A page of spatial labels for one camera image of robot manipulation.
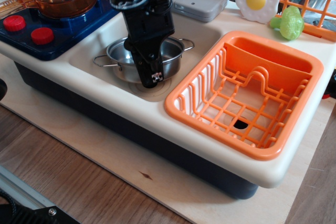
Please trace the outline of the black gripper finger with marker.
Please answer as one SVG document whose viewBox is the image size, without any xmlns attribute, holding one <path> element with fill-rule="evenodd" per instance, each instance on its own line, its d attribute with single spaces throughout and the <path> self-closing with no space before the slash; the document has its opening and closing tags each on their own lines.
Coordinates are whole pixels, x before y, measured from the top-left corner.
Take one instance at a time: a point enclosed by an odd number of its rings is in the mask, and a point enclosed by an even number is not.
<svg viewBox="0 0 336 224">
<path fill-rule="evenodd" d="M 144 59 L 136 59 L 135 66 L 141 83 L 145 88 L 154 88 L 159 82 L 163 81 L 164 74 L 161 58 L 149 63 Z"/>
</svg>

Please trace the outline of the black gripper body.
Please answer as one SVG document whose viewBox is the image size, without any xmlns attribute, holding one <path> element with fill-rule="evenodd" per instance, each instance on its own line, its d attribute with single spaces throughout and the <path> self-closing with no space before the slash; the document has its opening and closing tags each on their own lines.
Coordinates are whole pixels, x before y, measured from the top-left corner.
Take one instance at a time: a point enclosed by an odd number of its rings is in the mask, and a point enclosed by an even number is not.
<svg viewBox="0 0 336 224">
<path fill-rule="evenodd" d="M 174 33 L 171 6 L 172 0 L 119 0 L 129 34 L 126 49 L 134 61 L 160 57 L 162 41 Z"/>
</svg>

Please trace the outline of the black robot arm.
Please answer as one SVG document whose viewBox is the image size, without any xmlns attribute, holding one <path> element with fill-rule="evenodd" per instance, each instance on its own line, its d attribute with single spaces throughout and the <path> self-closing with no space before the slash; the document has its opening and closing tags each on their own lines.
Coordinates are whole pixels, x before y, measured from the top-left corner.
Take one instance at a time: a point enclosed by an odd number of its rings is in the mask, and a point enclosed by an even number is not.
<svg viewBox="0 0 336 224">
<path fill-rule="evenodd" d="M 153 88 L 164 79 L 161 44 L 174 33 L 172 0 L 110 0 L 123 14 L 128 38 L 124 46 L 132 53 L 141 83 Z"/>
</svg>

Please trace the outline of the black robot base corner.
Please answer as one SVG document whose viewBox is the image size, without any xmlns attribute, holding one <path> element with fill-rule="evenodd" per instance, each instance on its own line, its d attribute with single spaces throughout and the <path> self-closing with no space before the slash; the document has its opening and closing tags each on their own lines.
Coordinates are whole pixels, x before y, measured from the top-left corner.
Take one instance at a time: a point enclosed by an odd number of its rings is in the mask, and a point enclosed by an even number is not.
<svg viewBox="0 0 336 224">
<path fill-rule="evenodd" d="M 79 223 L 56 206 L 31 209 L 1 190 L 1 223 Z"/>
</svg>

